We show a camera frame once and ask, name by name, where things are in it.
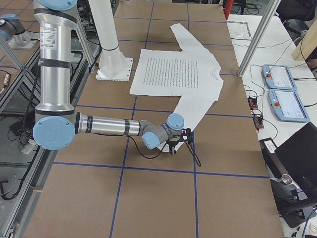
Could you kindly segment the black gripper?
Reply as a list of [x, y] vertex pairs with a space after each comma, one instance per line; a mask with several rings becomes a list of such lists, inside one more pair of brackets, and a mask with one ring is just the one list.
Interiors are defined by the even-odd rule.
[[192, 146], [192, 131], [190, 128], [182, 129], [180, 135], [174, 135], [171, 140], [167, 141], [170, 154], [176, 153], [176, 149], [175, 149], [176, 145], [180, 142], [185, 142], [186, 147], [188, 148], [189, 152], [193, 156], [193, 159], [196, 165], [201, 166], [201, 161]]

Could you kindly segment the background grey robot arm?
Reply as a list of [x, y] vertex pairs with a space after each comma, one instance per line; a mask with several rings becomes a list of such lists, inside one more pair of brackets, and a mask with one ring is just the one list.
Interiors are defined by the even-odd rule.
[[13, 13], [0, 16], [0, 35], [16, 50], [31, 49], [39, 39], [39, 33], [28, 32]]

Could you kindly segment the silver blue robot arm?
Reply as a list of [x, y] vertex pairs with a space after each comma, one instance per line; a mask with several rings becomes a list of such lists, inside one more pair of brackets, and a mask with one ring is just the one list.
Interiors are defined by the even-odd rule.
[[147, 120], [113, 119], [76, 112], [70, 103], [71, 31], [76, 28], [77, 2], [36, 0], [34, 17], [40, 24], [39, 67], [41, 99], [36, 106], [33, 138], [47, 150], [68, 146], [79, 133], [105, 136], [140, 136], [148, 149], [158, 146], [175, 154], [176, 145], [185, 143], [193, 151], [193, 134], [184, 127], [180, 114], [170, 114], [166, 122], [154, 125]]

